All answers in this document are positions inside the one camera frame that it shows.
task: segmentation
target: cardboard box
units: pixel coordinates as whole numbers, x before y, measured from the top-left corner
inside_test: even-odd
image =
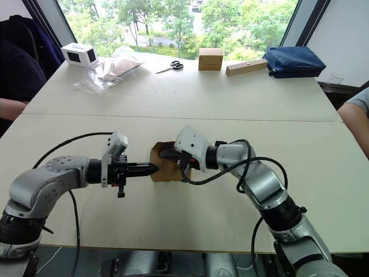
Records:
[[[200,48],[198,70],[221,70],[223,51],[221,48]]]
[[[163,149],[173,148],[175,141],[158,142],[154,145],[150,152],[150,162],[159,167],[159,171],[151,174],[150,177],[153,182],[167,182],[167,181],[181,181],[182,175],[179,166],[168,159],[160,157],[160,152]]]

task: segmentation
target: plastic bag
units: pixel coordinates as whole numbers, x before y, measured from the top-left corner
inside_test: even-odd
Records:
[[[138,61],[133,56],[134,51],[127,48],[118,48],[111,58],[100,58],[100,61],[88,70],[88,77],[75,83],[74,86],[94,95],[102,95],[110,87],[137,76],[137,68],[144,62]]]

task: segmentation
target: gray sleeve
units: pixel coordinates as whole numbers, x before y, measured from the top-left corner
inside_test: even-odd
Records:
[[[369,88],[364,89],[361,93],[346,101],[346,103],[358,105],[369,116]]]

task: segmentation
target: person's arm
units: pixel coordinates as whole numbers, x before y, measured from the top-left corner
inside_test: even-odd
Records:
[[[24,102],[0,98],[0,118],[14,121],[26,106]]]
[[[344,103],[338,113],[369,159],[369,119],[364,110],[358,105]]]

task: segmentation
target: navy blue bag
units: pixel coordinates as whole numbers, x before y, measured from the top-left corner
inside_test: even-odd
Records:
[[[318,77],[326,67],[307,46],[271,47],[263,58],[275,78]]]

